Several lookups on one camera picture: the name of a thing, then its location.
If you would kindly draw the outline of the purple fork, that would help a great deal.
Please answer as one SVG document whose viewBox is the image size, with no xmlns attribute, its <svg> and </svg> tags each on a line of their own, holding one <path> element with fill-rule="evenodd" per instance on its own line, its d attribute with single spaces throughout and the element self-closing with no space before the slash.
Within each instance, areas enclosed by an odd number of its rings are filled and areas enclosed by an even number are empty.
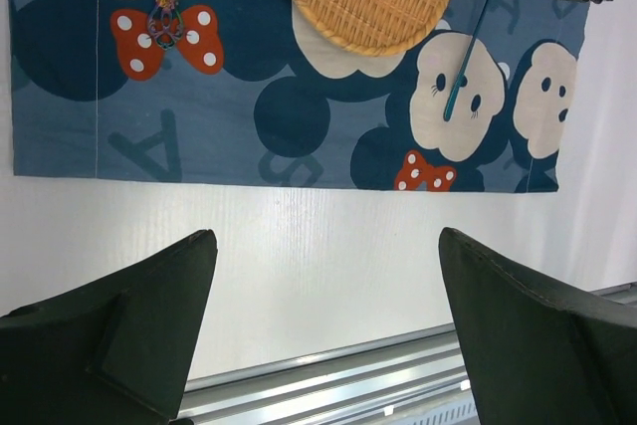
<svg viewBox="0 0 637 425">
<path fill-rule="evenodd" d="M 170 50 L 184 35 L 184 22 L 179 0 L 154 0 L 147 16 L 146 28 L 151 39 L 164 51 Z"/>
</svg>

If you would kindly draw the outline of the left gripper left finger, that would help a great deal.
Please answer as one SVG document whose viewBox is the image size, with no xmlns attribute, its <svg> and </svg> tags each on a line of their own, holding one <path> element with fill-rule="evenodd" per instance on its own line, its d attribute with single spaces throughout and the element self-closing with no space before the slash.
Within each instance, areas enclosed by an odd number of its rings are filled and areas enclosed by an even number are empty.
<svg viewBox="0 0 637 425">
<path fill-rule="evenodd" d="M 176 419 L 217 255 L 199 230 L 3 316 L 2 419 Z"/>
</svg>

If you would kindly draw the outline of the blue spoon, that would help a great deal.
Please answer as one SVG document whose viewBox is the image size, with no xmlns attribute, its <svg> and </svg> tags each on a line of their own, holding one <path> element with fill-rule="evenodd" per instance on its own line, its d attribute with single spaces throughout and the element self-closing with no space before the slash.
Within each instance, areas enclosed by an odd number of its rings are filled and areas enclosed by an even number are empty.
<svg viewBox="0 0 637 425">
<path fill-rule="evenodd" d="M 488 4 L 489 4 L 490 0 L 485 0 L 485 3 L 482 7 L 482 10 L 480 12 L 480 16 L 478 18 L 477 24 L 473 30 L 473 33 L 471 35 L 471 39 L 469 41 L 468 47 L 466 49 L 465 55 L 462 59 L 462 63 L 460 65 L 459 71 L 457 73 L 456 79 L 454 81 L 454 84 L 452 86 L 452 89 L 450 91 L 449 97 L 447 99 L 445 108 L 443 110 L 443 119 L 445 121 L 450 121 L 452 114 L 453 114 L 453 110 L 454 110 L 454 106 L 456 103 L 456 99 L 459 93 L 459 90 L 461 88 L 461 85 L 463 83 L 463 79 L 465 78 L 465 72 L 466 69 L 469 65 L 469 61 L 474 49 L 474 46 L 476 44 L 476 41 L 478 39 L 478 34 L 482 28 L 483 22 L 484 22 L 484 18 L 485 15 L 487 13 L 488 10 Z"/>
</svg>

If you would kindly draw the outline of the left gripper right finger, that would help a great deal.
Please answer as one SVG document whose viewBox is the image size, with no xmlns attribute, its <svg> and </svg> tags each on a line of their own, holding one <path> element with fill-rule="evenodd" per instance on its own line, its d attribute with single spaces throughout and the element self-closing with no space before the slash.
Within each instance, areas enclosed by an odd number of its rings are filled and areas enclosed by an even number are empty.
<svg viewBox="0 0 637 425">
<path fill-rule="evenodd" d="M 483 424 L 633 424 L 636 310 L 442 230 L 443 281 Z"/>
</svg>

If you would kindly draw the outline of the blue cartoon placemat cloth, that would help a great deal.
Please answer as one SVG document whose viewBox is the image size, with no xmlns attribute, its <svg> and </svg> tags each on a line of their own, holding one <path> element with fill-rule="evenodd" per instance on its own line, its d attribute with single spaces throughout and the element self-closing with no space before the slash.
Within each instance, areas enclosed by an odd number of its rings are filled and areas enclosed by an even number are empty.
<svg viewBox="0 0 637 425">
<path fill-rule="evenodd" d="M 20 176 L 489 193 L 557 189 L 588 7 L 450 0 L 389 57 L 347 52 L 292 0 L 8 0 Z"/>
</svg>

